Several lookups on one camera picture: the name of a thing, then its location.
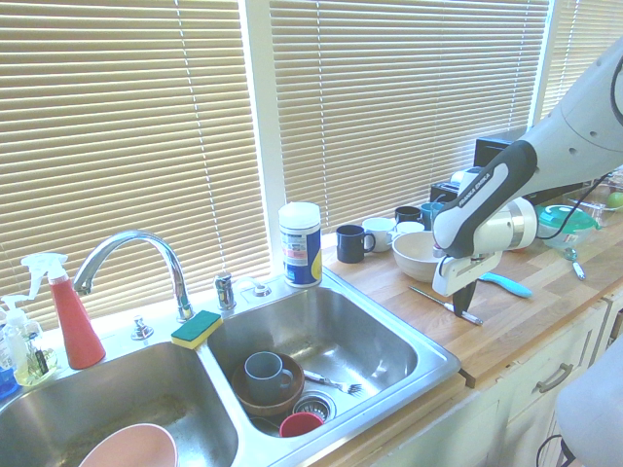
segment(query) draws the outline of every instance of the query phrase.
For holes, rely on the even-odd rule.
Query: spray bottle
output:
[[[26,256],[21,263],[30,269],[30,300],[39,292],[43,276],[48,276],[69,366],[74,370],[83,370],[104,358],[106,351],[62,266],[65,261],[66,255],[38,253]]]

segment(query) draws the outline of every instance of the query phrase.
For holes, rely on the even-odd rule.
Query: white container with blue label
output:
[[[311,287],[322,278],[320,207],[290,202],[279,209],[285,280],[293,287]]]

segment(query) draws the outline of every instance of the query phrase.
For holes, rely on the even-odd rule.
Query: black appliance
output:
[[[474,166],[484,167],[495,156],[501,153],[507,146],[521,138],[526,133],[526,127],[505,131],[503,133],[492,134],[476,139],[476,150],[474,151]],[[524,198],[533,205],[541,204],[552,198],[559,197],[565,193],[579,190],[583,184],[576,183],[573,185],[565,185],[563,187],[551,188],[525,195]]]

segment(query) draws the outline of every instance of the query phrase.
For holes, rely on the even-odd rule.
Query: green lid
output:
[[[571,210],[571,206],[561,204],[546,207],[538,206],[538,222],[543,226],[559,229]],[[563,233],[575,234],[577,231],[584,231],[593,227],[598,229],[598,222],[581,209],[575,209],[565,225]]]

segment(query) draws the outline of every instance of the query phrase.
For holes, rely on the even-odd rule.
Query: sink basin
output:
[[[269,285],[268,297],[237,291],[238,305],[195,351],[170,342],[179,326],[173,313],[144,315],[155,332],[140,342],[129,338],[131,318],[119,326],[115,320],[102,338],[104,362],[80,372],[65,365],[0,403],[0,467],[78,467],[108,435],[139,422],[169,431],[180,467],[310,465],[459,369],[454,355],[328,269],[308,289],[282,277]],[[299,404],[321,406],[326,421],[303,436],[279,438],[289,413],[249,416],[229,382],[260,350],[290,355],[305,370],[362,391],[354,396],[306,381]]]
[[[321,427],[296,438],[278,437],[277,428],[289,413],[266,418],[240,410],[247,440],[241,449],[264,453],[254,465],[307,464],[459,369],[454,355],[326,269],[321,283],[309,289],[294,289],[282,279],[270,285],[273,292],[267,298],[243,292],[235,312],[224,316],[223,325],[207,339],[223,380],[250,354],[269,350],[291,356],[304,370],[360,384],[363,390],[354,396],[306,381],[302,399],[316,407],[319,403],[327,418]]]
[[[161,342],[15,399],[0,412],[0,467],[78,467],[108,435],[139,422],[168,430],[180,466],[230,466],[238,450],[198,354]]]

